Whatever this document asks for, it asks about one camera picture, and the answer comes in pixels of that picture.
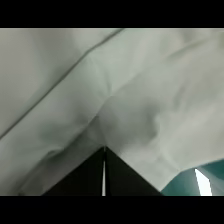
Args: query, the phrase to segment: black triangular object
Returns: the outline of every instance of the black triangular object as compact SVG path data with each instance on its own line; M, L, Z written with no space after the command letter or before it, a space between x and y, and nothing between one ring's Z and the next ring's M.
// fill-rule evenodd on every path
M161 196L111 150L106 150L106 196Z
M100 149L43 196L101 196L103 159Z

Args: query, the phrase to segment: fabric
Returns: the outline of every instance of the fabric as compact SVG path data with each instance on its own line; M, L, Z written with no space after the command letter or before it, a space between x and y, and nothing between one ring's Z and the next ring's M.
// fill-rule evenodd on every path
M158 190L224 158L223 29L0 29L0 195L106 145Z

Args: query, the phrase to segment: black pointed object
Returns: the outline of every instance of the black pointed object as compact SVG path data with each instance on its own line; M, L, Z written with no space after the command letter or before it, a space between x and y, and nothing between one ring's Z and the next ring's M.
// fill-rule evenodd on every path
M110 149L106 150L106 196L162 196Z
M103 159L102 148L43 196L101 196Z

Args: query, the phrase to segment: white cloth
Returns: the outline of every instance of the white cloth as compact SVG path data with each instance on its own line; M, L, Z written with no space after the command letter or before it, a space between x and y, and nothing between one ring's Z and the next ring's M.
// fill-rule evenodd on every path
M102 145L158 190L223 159L222 31L0 29L0 195L40 195Z

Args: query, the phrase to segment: white curtain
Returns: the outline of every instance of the white curtain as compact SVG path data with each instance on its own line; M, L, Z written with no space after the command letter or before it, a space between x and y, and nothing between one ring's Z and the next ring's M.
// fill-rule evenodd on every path
M223 87L223 29L0 29L0 195L104 145L162 190L224 158Z

